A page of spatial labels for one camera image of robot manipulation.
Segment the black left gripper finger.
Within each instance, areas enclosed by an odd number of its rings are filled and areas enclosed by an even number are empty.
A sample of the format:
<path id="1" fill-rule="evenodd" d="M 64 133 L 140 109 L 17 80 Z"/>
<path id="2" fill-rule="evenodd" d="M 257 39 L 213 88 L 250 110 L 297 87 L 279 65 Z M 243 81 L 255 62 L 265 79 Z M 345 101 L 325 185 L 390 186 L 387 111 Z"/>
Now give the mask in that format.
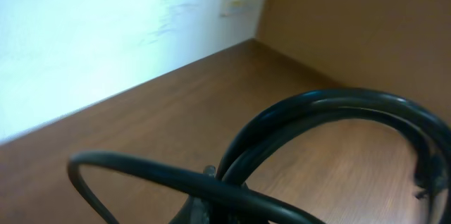
<path id="1" fill-rule="evenodd" d="M 203 192 L 201 185 L 210 184 L 200 173 L 194 173 L 190 170 L 169 167 L 168 177 L 171 179 L 171 187 L 184 193 L 188 193 L 189 197 L 181 210 L 171 220 L 171 223 L 267 223 L 265 219 L 259 219 L 256 216 L 247 214 L 228 213 L 222 216 L 215 212 L 215 208 L 209 201 L 202 198 L 191 196 L 191 192 L 199 194 Z"/>

